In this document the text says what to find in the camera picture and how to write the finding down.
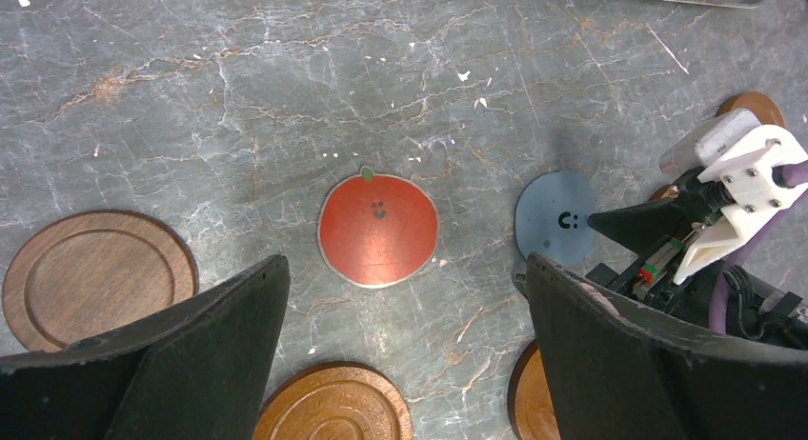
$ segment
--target red coaster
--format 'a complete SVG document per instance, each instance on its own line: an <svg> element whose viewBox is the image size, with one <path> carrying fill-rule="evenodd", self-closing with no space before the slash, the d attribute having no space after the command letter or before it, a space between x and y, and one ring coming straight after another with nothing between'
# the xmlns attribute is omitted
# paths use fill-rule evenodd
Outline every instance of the red coaster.
<svg viewBox="0 0 808 440"><path fill-rule="evenodd" d="M361 288L384 288L430 260L437 227L437 210L421 188L363 168L326 197L317 240L340 276Z"/></svg>

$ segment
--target purple tube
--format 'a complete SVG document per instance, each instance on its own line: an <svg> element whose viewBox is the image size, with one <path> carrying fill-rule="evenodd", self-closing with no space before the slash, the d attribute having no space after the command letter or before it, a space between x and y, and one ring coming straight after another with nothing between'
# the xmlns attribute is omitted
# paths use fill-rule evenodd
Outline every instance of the purple tube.
<svg viewBox="0 0 808 440"><path fill-rule="evenodd" d="M792 164L782 167L782 178L786 185L790 187L799 186L808 183L808 161L801 164ZM808 197L808 194L802 194L792 207L795 207L803 198ZM749 240L746 245L735 250L732 254L727 256L721 271L727 270L732 266L738 266L749 259L749 255L755 247L763 240L769 231L776 226L780 221L785 218L788 210L779 211L760 231ZM708 312L708 323L710 330L717 333L727 333L727 305L730 299L730 286L723 275L718 276L716 286L713 288L713 297L710 299L710 310Z"/></svg>

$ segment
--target gray marble surface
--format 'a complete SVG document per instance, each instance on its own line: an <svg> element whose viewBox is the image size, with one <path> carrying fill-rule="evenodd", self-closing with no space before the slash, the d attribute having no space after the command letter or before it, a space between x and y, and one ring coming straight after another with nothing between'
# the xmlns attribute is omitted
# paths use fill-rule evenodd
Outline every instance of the gray marble surface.
<svg viewBox="0 0 808 440"><path fill-rule="evenodd" d="M416 438L511 439L508 377L533 335L510 282L521 189L567 168L602 210L643 200L657 158L742 90L808 144L806 22L805 0L0 0L0 277L48 223L105 208L174 227L203 289L281 252L267 395L353 360L400 388ZM435 261L384 290L330 272L315 238L361 165L440 214ZM752 272L808 277L804 217ZM598 261L628 254L598 239L576 269ZM0 322L0 352L20 351Z"/></svg>

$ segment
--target round blue coaster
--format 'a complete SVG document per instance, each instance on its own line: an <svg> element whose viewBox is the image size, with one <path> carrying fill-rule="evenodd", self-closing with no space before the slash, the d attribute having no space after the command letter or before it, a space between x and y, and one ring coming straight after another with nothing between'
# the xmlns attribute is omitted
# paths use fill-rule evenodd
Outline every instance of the round blue coaster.
<svg viewBox="0 0 808 440"><path fill-rule="evenodd" d="M525 258L535 252L573 266L586 257L595 240L595 231L586 224L594 212L595 193L580 173L542 175L516 203L516 245Z"/></svg>

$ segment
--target white plastic bracket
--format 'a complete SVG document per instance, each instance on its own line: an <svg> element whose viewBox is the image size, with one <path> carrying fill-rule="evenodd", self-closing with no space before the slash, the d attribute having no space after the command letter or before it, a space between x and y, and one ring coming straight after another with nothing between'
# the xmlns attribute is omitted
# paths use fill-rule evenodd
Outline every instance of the white plastic bracket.
<svg viewBox="0 0 808 440"><path fill-rule="evenodd" d="M674 275L680 285L687 277L746 245L780 210L808 190L777 186L772 168L808 160L794 135L766 125L741 137L699 176L702 183L722 181L736 203L721 209L724 216L694 239Z"/></svg>

